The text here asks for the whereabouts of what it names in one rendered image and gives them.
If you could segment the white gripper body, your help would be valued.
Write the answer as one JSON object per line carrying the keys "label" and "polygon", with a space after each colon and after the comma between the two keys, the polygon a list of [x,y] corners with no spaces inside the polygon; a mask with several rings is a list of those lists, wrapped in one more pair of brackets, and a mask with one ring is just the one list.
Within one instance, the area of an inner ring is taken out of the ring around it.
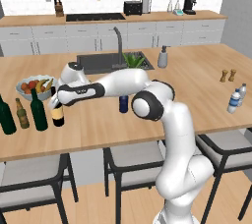
{"label": "white gripper body", "polygon": [[48,101],[47,106],[50,110],[53,110],[61,106],[61,102],[59,101],[57,94],[52,95],[52,97]]}

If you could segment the dark green wine bottle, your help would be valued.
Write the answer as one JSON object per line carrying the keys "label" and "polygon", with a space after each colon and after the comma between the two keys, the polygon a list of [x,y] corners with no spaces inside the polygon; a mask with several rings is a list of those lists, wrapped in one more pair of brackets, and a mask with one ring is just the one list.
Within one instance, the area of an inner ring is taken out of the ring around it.
{"label": "dark green wine bottle", "polygon": [[6,135],[11,135],[17,130],[10,107],[6,102],[3,101],[1,95],[0,95],[0,124],[2,126],[3,132]]}
{"label": "dark green wine bottle", "polygon": [[48,128],[45,110],[43,103],[38,99],[36,90],[34,88],[31,90],[31,97],[31,112],[35,127],[38,131],[45,131]]}

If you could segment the small brown glass bottle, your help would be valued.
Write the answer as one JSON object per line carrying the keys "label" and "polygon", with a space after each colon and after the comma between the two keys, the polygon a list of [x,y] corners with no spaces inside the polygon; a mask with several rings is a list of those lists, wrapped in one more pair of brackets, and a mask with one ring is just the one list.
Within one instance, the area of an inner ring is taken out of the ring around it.
{"label": "small brown glass bottle", "polygon": [[27,116],[27,112],[23,107],[21,100],[19,98],[16,99],[16,105],[17,105],[17,116],[19,118],[21,128],[27,129],[30,126],[30,122]]}

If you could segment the clear plastic water bottle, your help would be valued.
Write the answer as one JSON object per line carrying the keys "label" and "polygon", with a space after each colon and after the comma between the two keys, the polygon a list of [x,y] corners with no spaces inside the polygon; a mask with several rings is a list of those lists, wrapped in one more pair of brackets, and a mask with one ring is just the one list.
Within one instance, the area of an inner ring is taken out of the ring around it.
{"label": "clear plastic water bottle", "polygon": [[240,94],[240,98],[237,104],[238,107],[242,106],[244,97],[246,95],[246,83],[243,83],[242,86],[239,88],[239,94]]}
{"label": "clear plastic water bottle", "polygon": [[236,111],[236,107],[238,105],[240,99],[240,89],[237,88],[231,95],[230,100],[227,106],[227,112],[233,114]]}

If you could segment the yellow bananas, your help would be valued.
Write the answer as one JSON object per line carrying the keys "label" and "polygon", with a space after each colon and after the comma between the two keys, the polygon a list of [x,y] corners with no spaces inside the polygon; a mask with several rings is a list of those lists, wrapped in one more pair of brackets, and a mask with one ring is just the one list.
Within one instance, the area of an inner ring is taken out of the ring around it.
{"label": "yellow bananas", "polygon": [[46,79],[46,80],[41,80],[36,84],[36,92],[37,93],[42,93],[49,91],[51,86],[52,86],[53,80]]}

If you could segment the black coffee machine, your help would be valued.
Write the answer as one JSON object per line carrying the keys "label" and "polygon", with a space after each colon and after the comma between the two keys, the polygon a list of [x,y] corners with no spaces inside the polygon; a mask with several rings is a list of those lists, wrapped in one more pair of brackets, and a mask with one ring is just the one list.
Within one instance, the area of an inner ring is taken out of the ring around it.
{"label": "black coffee machine", "polygon": [[195,15],[196,12],[193,10],[193,6],[197,0],[184,0],[183,12],[187,15]]}

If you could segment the dark grey sink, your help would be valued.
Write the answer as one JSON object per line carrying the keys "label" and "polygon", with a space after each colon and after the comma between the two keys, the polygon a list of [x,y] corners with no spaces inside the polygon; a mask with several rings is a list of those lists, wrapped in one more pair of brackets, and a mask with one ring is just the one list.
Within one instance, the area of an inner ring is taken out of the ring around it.
{"label": "dark grey sink", "polygon": [[[145,54],[142,51],[135,52],[125,52],[125,53],[138,53],[145,57],[145,61],[142,64],[142,69],[144,70],[153,70],[154,67],[147,59]],[[77,62],[84,68],[84,73],[86,75],[96,75],[96,74],[107,74],[116,70],[121,69],[112,69],[113,64],[118,63],[118,54],[117,53],[101,53],[93,55],[78,55]]]}

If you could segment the black toaster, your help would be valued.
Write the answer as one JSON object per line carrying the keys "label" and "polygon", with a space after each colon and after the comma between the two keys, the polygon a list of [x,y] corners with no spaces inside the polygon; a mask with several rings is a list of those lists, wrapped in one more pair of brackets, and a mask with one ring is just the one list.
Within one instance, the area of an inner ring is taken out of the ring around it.
{"label": "black toaster", "polygon": [[124,14],[130,15],[142,15],[143,3],[140,1],[125,1],[124,2]]}

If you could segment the wooden knife block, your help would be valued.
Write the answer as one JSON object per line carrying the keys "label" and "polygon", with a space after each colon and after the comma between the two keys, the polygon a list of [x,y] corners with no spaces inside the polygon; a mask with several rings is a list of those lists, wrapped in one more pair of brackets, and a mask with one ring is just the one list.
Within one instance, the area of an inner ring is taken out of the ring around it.
{"label": "wooden knife block", "polygon": [[57,17],[64,16],[63,5],[61,0],[54,0],[54,9]]}

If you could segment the grey soap dispenser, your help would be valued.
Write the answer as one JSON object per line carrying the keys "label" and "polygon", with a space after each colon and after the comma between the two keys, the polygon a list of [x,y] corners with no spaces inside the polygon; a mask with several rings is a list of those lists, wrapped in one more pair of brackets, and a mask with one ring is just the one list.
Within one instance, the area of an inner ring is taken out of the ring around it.
{"label": "grey soap dispenser", "polygon": [[167,66],[167,51],[165,45],[162,47],[161,52],[158,55],[157,66],[159,68],[165,68]]}

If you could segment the black hob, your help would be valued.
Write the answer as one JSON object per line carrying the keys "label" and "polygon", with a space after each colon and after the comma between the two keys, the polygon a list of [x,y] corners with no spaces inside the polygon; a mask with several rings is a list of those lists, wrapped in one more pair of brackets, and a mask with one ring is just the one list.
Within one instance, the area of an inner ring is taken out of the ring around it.
{"label": "black hob", "polygon": [[126,20],[121,13],[68,14],[66,22]]}

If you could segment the pale blue fruit bowl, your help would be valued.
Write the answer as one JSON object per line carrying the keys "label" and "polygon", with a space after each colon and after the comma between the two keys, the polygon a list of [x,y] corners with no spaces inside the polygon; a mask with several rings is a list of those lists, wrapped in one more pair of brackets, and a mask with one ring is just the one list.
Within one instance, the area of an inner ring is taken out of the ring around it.
{"label": "pale blue fruit bowl", "polygon": [[[30,76],[26,79],[22,79],[21,81],[18,82],[16,85],[16,91],[19,95],[21,95],[23,98],[25,98],[28,101],[32,101],[32,96],[30,94],[25,94],[25,92],[22,90],[22,87],[24,84],[28,84],[30,81],[35,81],[35,80],[46,80],[46,83],[44,86],[47,86],[50,81],[52,81],[52,85],[56,86],[57,80],[54,77],[51,77],[49,75],[38,75],[38,76]],[[41,92],[38,95],[38,99],[43,101],[51,97],[51,90]]]}

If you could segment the grey tap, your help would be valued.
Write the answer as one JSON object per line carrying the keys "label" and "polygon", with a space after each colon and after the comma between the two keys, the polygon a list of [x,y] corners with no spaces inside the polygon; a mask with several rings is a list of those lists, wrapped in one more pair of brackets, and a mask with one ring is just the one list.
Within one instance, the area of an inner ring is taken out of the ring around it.
{"label": "grey tap", "polygon": [[118,39],[118,63],[112,65],[112,69],[122,69],[126,68],[127,64],[122,62],[122,37],[119,29],[117,27],[113,28]]}

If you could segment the dark blue bottle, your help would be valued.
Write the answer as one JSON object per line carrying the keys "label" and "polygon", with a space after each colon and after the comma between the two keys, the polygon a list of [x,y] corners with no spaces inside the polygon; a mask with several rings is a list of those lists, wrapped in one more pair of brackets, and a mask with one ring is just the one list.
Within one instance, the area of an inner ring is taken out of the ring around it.
{"label": "dark blue bottle", "polygon": [[119,111],[121,113],[128,112],[128,96],[127,95],[123,95],[119,97]]}

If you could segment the grey stool with black frame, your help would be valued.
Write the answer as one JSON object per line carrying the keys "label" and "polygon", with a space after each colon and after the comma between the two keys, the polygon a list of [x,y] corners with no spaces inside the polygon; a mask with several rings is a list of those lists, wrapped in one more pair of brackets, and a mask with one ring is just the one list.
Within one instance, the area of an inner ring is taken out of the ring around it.
{"label": "grey stool with black frame", "polygon": [[61,195],[65,181],[78,202],[69,153],[6,162],[0,183],[0,224],[7,224],[4,212],[49,204],[56,204],[62,224],[69,224]]}
{"label": "grey stool with black frame", "polygon": [[196,144],[215,169],[213,187],[201,220],[206,224],[221,176],[252,168],[252,143],[238,130],[196,136]]}
{"label": "grey stool with black frame", "polygon": [[164,158],[158,140],[106,147],[103,150],[104,193],[109,196],[109,175],[115,180],[115,224],[121,224],[123,192],[156,185]]}

